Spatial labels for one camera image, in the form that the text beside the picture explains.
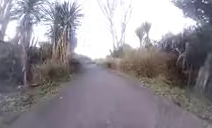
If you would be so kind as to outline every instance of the overcast sky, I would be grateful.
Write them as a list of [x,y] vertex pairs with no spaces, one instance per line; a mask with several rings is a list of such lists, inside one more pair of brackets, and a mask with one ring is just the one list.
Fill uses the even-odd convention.
[[[97,0],[78,0],[78,2],[82,4],[85,17],[78,31],[78,46],[75,51],[91,58],[105,57],[112,48],[112,39]],[[150,38],[154,40],[159,40],[167,32],[177,34],[184,27],[194,24],[192,20],[184,18],[182,11],[170,0],[133,0],[132,3],[132,17],[126,33],[126,43],[132,47],[139,45],[135,30],[144,21],[152,23]],[[45,40],[45,30],[44,26],[39,25],[34,28],[34,35],[39,40]],[[14,33],[15,23],[11,23],[7,35],[13,37]]]

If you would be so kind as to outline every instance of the asphalt road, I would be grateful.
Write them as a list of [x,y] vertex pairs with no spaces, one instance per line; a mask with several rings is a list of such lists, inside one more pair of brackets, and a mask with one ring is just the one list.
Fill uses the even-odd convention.
[[11,128],[202,128],[202,121],[134,79],[90,66]]

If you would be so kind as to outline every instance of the bush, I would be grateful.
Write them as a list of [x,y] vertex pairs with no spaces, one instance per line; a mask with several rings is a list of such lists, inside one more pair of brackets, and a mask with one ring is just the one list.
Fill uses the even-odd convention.
[[48,61],[33,68],[33,83],[59,81],[69,77],[69,64]]
[[103,62],[103,66],[106,67],[106,68],[109,68],[109,69],[113,69],[113,70],[117,70],[119,69],[120,67],[120,62],[121,62],[121,59],[120,58],[110,58],[108,57],[105,62]]
[[120,67],[123,71],[130,72],[141,77],[169,76],[172,56],[158,48],[142,48],[133,50],[122,59]]

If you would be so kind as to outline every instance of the palm tree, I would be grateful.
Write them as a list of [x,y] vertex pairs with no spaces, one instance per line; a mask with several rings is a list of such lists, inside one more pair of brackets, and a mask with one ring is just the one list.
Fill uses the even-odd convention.
[[22,46],[22,65],[24,74],[24,85],[27,85],[27,51],[30,47],[33,25],[37,24],[43,17],[44,0],[18,0],[12,10],[15,19],[19,19],[20,38],[19,43]]
[[75,32],[80,26],[81,8],[76,2],[54,3],[54,6],[45,9],[45,21],[50,25],[48,35],[53,43],[52,58],[57,61],[67,62],[70,56],[70,32]]
[[149,38],[151,25],[152,24],[149,22],[144,22],[139,28],[136,29],[136,35],[140,40],[140,47],[143,46],[143,43],[145,43],[146,46],[151,44]]

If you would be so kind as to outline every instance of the vegetation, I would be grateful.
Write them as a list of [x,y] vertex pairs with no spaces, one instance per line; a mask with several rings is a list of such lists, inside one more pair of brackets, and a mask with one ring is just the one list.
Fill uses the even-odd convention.
[[147,42],[143,38],[149,38],[147,33],[151,24],[143,23],[136,30],[140,48],[122,53],[125,56],[111,56],[106,64],[108,68],[134,75],[156,94],[162,94],[203,120],[211,122],[212,1],[173,2],[187,17],[194,19],[197,25],[186,28],[177,35],[168,33],[156,45],[154,43],[148,47],[143,45],[143,42]]
[[150,29],[151,23],[149,22],[142,23],[142,25],[136,29],[136,35],[139,38],[140,47],[143,47],[144,45],[148,47],[151,45],[149,38]]
[[[0,1],[0,125],[56,95],[61,82],[79,70],[73,50],[82,17],[76,2]],[[11,21],[18,22],[17,33],[6,42]],[[34,37],[33,28],[40,23],[50,28],[49,41]]]
[[[125,43],[126,28],[132,14],[132,3],[123,0],[98,0],[98,4],[108,23],[113,51],[117,50]],[[121,17],[120,22],[116,22],[118,17]]]

